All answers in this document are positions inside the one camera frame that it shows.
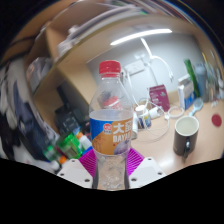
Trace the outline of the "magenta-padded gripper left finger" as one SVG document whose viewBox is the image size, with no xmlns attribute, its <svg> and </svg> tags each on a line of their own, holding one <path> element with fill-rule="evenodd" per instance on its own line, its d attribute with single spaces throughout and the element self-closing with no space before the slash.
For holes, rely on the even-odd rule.
<svg viewBox="0 0 224 224">
<path fill-rule="evenodd" d="M 90 148 L 79 159 L 69 160 L 59 171 L 58 176 L 83 188 L 96 188 L 98 174 L 94 150 Z"/>
</svg>

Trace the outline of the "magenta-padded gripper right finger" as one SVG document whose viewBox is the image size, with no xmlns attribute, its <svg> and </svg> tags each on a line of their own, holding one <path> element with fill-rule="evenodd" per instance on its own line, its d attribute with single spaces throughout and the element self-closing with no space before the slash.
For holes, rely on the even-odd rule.
<svg viewBox="0 0 224 224">
<path fill-rule="evenodd" d="M 143 187 L 166 176 L 152 157 L 144 157 L 133 148 L 127 156 L 126 173 L 130 189 Z"/>
</svg>

